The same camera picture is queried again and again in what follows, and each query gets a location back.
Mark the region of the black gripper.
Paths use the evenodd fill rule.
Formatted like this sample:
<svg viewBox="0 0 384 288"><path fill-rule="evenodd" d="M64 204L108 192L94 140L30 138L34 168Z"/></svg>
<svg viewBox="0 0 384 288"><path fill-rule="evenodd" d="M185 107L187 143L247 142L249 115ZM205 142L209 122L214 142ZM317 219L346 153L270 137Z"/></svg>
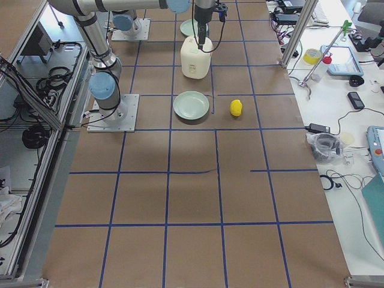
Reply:
<svg viewBox="0 0 384 288"><path fill-rule="evenodd" d="M199 50L203 50L206 40L206 25L212 20L214 13L218 13L219 21L224 23L227 17L227 5L221 1L194 1L194 20L197 22Z"/></svg>

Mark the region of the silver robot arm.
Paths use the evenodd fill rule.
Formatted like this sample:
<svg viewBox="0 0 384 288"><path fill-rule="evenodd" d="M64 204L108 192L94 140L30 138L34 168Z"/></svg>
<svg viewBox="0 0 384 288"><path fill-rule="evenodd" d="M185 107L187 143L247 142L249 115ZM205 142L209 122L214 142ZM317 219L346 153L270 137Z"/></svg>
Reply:
<svg viewBox="0 0 384 288"><path fill-rule="evenodd" d="M112 11L112 14L115 28L122 31L123 34L136 35L141 31L142 26L137 18L136 10Z"/></svg>
<svg viewBox="0 0 384 288"><path fill-rule="evenodd" d="M192 8L193 20L197 30L193 38L197 48L203 53L211 54L215 49L205 50L207 24L212 15L218 13L219 20L226 22L228 7L220 1L49 1L56 10L72 16L78 30L92 55L92 64L97 71L110 70L117 64L118 58L109 47L98 24L96 12L126 12L140 9L170 9L179 14Z"/></svg>

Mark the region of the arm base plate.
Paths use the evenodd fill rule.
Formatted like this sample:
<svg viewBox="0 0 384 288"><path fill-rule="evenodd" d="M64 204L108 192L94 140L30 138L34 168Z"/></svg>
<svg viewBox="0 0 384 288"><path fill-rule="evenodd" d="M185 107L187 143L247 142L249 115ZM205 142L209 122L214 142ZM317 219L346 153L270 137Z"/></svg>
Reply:
<svg viewBox="0 0 384 288"><path fill-rule="evenodd" d="M150 22L149 18L133 20L130 17L115 16L112 41L146 41L149 36Z"/></svg>
<svg viewBox="0 0 384 288"><path fill-rule="evenodd" d="M92 113L91 124L87 125L90 133L117 133L135 132L137 111L139 106L139 94L122 94L121 103L112 116L107 118L108 113L101 110Z"/></svg>

